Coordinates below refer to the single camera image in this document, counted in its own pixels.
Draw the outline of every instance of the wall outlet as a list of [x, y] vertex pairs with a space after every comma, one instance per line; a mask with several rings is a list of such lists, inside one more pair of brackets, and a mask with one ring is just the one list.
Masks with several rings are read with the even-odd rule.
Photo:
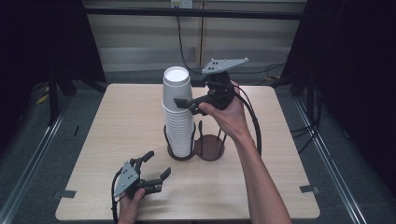
[[192, 8], [192, 0], [181, 0], [182, 8]]
[[171, 0], [171, 8], [181, 8], [182, 0]]

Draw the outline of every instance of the metal rail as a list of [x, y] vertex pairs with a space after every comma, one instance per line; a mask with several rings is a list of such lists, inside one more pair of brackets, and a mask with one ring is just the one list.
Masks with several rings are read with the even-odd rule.
[[262, 19], [300, 21], [304, 18], [317, 18], [325, 15], [307, 15], [295, 12], [268, 12], [268, 11], [238, 11], [218, 9], [189, 9], [189, 8], [164, 8], [164, 7], [45, 7], [30, 6], [35, 11], [66, 12], [84, 11], [93, 15], [128, 15], [128, 16], [172, 16], [172, 17], [206, 17], [206, 18], [236, 18], [236, 19]]
[[71, 102], [71, 97], [69, 97], [64, 105], [64, 109], [62, 110], [61, 114], [58, 118], [53, 122], [51, 126], [48, 127], [46, 132], [44, 133], [43, 138], [40, 141], [40, 144], [35, 150], [35, 154], [33, 155], [32, 159], [30, 159], [28, 165], [26, 166], [21, 178], [19, 179], [17, 185], [15, 186], [14, 190], [8, 196], [5, 204], [0, 210], [0, 223], [8, 224], [11, 223], [12, 219], [14, 218], [17, 210], [23, 200], [24, 195], [26, 194], [27, 190], [29, 189], [30, 184], [32, 183], [33, 177], [38, 170], [38, 166], [43, 161], [44, 156], [47, 153], [47, 150], [50, 146], [50, 143], [58, 132], [58, 129], [62, 123], [64, 118], [64, 112], [69, 107]]
[[[311, 121], [307, 115], [307, 111], [303, 101], [301, 99], [297, 99], [296, 104], [301, 114], [301, 117], [303, 118], [305, 126], [311, 127]], [[315, 131], [313, 129], [309, 130], [309, 134], [311, 134], [311, 137], [313, 137], [313, 141], [315, 143], [315, 146], [317, 147], [318, 153], [323, 159], [323, 163], [325, 164], [326, 169], [329, 172], [330, 177], [332, 178], [332, 182], [337, 188], [337, 191], [340, 194], [340, 197], [346, 207], [346, 210], [352, 218], [353, 223], [366, 224], [367, 222], [364, 219], [363, 213], [361, 212], [361, 209], [359, 208], [355, 197], [353, 196], [352, 192], [347, 186], [347, 183], [345, 182], [340, 171], [338, 170], [335, 161], [332, 159], [332, 154], [330, 153], [329, 149], [327, 149], [320, 134], [315, 134]]]

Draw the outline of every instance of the white wall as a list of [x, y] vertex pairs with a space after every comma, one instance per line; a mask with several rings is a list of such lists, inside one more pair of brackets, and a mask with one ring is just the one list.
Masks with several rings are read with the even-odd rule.
[[[85, 6], [170, 7], [170, 0], [84, 0]], [[303, 12], [305, 1], [198, 1], [194, 8]], [[175, 17], [89, 15], [105, 72], [182, 65]], [[211, 58], [245, 58], [247, 65], [283, 63], [297, 21], [180, 18], [183, 51], [191, 67]]]

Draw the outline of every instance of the black tape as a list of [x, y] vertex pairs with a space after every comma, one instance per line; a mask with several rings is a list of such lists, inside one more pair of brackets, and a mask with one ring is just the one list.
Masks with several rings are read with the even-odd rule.
[[61, 198], [74, 198], [74, 196], [76, 195], [76, 191], [74, 190], [60, 190], [60, 191], [56, 191], [53, 195], [52, 198], [53, 199], [61, 199]]
[[301, 186], [300, 190], [301, 193], [307, 193], [307, 192], [314, 192], [314, 194], [319, 193], [319, 189], [317, 187], [312, 187], [310, 185]]

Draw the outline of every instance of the human hand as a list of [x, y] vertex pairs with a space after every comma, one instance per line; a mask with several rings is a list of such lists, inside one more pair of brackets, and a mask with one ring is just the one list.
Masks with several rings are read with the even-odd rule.
[[[235, 87], [234, 90], [236, 94], [239, 94], [238, 88]], [[218, 110], [208, 103], [200, 103], [198, 106], [206, 112], [206, 114], [212, 116], [220, 128], [230, 135], [233, 140], [245, 134], [250, 135], [245, 117], [244, 105], [238, 98], [234, 97], [224, 110]]]
[[120, 195], [120, 224], [134, 224], [136, 222], [137, 209], [144, 196], [144, 189], [139, 189], [134, 194], [133, 198], [131, 198], [129, 195], [125, 195], [125, 192]]

